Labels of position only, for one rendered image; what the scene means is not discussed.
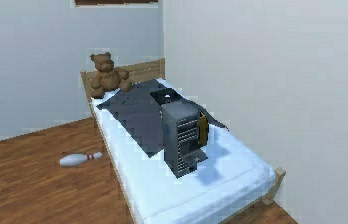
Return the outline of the white bowling pin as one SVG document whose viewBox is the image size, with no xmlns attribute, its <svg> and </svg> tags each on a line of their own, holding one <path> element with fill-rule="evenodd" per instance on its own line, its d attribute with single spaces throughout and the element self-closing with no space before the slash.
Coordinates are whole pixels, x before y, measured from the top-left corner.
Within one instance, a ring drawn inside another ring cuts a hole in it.
<svg viewBox="0 0 348 224">
<path fill-rule="evenodd" d="M 78 166 L 86 161 L 100 159 L 103 156 L 101 152 L 93 154 L 70 154 L 59 160 L 59 164 L 62 167 L 74 167 Z"/>
</svg>

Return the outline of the wooden bed with white mattress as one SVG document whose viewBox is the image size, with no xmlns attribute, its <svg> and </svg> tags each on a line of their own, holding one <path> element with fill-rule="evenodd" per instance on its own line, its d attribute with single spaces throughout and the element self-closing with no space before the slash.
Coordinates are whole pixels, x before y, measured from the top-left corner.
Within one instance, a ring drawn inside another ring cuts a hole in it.
<svg viewBox="0 0 348 224">
<path fill-rule="evenodd" d="M 160 61 L 126 69 L 133 85 L 157 80 L 182 95 L 164 80 Z M 88 103 L 135 224 L 230 224 L 255 203 L 273 202 L 285 170 L 272 168 L 226 126 L 209 124 L 207 145 L 201 148 L 208 159 L 195 171 L 176 178 L 164 161 L 164 149 L 148 157 L 109 111 L 97 108 L 118 91 L 90 98 Z"/>
</svg>

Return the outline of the dark window with white frame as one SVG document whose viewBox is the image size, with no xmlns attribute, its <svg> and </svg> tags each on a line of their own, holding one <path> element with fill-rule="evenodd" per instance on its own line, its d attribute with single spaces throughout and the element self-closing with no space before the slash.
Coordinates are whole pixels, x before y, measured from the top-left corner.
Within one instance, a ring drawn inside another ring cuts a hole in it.
<svg viewBox="0 0 348 224">
<path fill-rule="evenodd" d="M 70 0 L 77 8 L 158 8 L 159 0 Z"/>
</svg>

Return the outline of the grey computer tower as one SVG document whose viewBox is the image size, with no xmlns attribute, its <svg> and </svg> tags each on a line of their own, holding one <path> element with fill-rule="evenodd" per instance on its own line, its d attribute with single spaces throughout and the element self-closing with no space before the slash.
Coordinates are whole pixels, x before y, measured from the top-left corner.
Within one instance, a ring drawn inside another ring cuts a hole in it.
<svg viewBox="0 0 348 224">
<path fill-rule="evenodd" d="M 202 112 L 195 104 L 179 100 L 161 107 L 164 161 L 176 178 L 197 169 L 208 159 L 198 145 L 198 120 Z"/>
</svg>

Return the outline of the brown teddy bear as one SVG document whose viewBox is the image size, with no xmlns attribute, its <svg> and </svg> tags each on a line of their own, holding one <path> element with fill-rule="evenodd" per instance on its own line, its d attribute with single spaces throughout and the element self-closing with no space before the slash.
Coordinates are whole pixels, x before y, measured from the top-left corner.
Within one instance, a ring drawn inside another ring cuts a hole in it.
<svg viewBox="0 0 348 224">
<path fill-rule="evenodd" d="M 97 74 L 91 79 L 90 85 L 93 88 L 91 97 L 101 99 L 106 92 L 116 89 L 128 92 L 132 88 L 129 79 L 129 72 L 124 69 L 116 68 L 109 52 L 102 54 L 92 54 L 90 59 L 94 62 Z"/>
</svg>

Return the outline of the dark grey blanket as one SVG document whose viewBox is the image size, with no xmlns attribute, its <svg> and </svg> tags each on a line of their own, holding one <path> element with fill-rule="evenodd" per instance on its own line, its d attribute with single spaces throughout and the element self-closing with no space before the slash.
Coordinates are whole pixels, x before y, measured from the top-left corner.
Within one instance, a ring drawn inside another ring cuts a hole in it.
<svg viewBox="0 0 348 224">
<path fill-rule="evenodd" d="M 132 86 L 130 91 L 118 91 L 114 96 L 97 106 L 99 110 L 109 111 L 148 157 L 152 157 L 164 149 L 161 112 L 163 104 L 159 105 L 150 93 L 165 88 L 168 87 L 157 80 L 137 83 Z M 206 115 L 209 124 L 225 128 L 224 124 L 214 119 L 202 106 L 183 96 L 180 100 L 195 104 Z"/>
</svg>

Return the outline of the yellow brown flat object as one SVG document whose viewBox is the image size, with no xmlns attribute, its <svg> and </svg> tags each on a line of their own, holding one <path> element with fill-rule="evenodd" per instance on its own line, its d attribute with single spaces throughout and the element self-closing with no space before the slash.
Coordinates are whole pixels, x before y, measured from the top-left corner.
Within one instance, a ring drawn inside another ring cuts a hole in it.
<svg viewBox="0 0 348 224">
<path fill-rule="evenodd" d="M 206 115 L 201 112 L 198 120 L 198 145 L 203 147 L 207 145 L 208 133 L 209 133 L 209 123 Z"/>
</svg>

